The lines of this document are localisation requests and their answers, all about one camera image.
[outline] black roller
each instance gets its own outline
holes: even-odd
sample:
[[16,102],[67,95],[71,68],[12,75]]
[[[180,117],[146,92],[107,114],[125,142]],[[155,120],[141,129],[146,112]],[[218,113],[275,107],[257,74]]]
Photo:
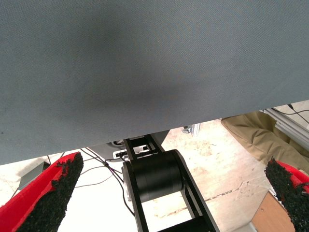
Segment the black roller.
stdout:
[[131,165],[141,202],[150,201],[182,189],[180,169],[171,153],[135,159],[131,161]]

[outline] black metal frame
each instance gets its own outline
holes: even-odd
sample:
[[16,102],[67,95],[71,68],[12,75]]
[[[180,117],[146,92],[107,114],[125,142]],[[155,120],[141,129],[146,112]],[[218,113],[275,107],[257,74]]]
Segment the black metal frame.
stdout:
[[[177,150],[164,151],[164,149],[156,143],[155,139],[151,135],[145,135],[133,139],[124,140],[129,161],[124,162],[123,175],[126,180],[126,185],[130,197],[132,199],[133,209],[135,213],[135,219],[138,226],[139,232],[148,232],[148,226],[141,204],[138,183],[134,175],[134,165],[131,161],[136,159],[142,159],[147,155],[173,155],[182,178],[182,189],[181,194],[185,201],[185,204],[189,210],[191,220],[180,223],[178,225],[169,227],[162,230],[161,232],[184,232],[184,231],[195,231],[195,232],[218,232],[219,229],[202,197],[202,194],[197,188],[197,185],[191,176],[188,167],[181,154]],[[147,145],[149,151],[141,154],[135,154],[134,147]]]

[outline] black foam padding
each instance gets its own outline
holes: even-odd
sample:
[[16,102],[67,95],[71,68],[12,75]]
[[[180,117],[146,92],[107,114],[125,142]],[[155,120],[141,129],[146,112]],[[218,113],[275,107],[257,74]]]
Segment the black foam padding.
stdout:
[[309,232],[309,195],[303,186],[294,188],[291,173],[272,159],[265,170],[279,201],[286,208],[296,232]]
[[68,173],[62,175],[58,181],[52,181],[56,190],[48,192],[39,199],[33,211],[18,228],[18,232],[56,232],[58,230],[84,163],[79,153],[75,155],[73,162],[68,160],[58,165],[68,166]]

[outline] black bracket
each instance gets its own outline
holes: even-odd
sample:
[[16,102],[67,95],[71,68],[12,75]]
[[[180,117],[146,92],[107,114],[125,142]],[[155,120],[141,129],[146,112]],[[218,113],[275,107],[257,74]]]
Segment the black bracket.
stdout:
[[[188,167],[182,155],[177,150],[164,151],[163,148],[156,143],[155,139],[151,135],[145,135],[138,138],[124,140],[129,161],[124,162],[122,172],[124,175],[124,181],[127,186],[127,190],[132,199],[133,209],[135,213],[135,219],[139,232],[148,232],[148,226],[145,218],[145,214],[142,207],[141,193],[146,186],[151,186],[149,189],[149,197],[147,200],[153,199],[151,193],[155,192],[153,196],[163,194],[167,191],[170,193],[181,192],[186,206],[191,215],[191,220],[180,223],[178,225],[166,228],[161,232],[219,232],[219,229],[200,193],[197,185],[190,174]],[[135,154],[134,148],[141,145],[147,145],[148,150],[140,154]],[[148,163],[153,164],[153,170],[151,174],[147,173],[150,166],[145,168],[145,173],[141,172],[143,165],[147,166]],[[162,184],[166,189],[159,189],[160,185],[155,185],[149,180],[162,180],[165,181]],[[171,183],[170,188],[166,186],[166,183]]]

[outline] wooden surface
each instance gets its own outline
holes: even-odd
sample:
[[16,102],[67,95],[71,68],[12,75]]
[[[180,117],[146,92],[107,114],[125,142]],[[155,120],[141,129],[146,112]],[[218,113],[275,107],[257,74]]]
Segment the wooden surface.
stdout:
[[285,209],[267,193],[252,222],[258,232],[294,232],[294,226]]

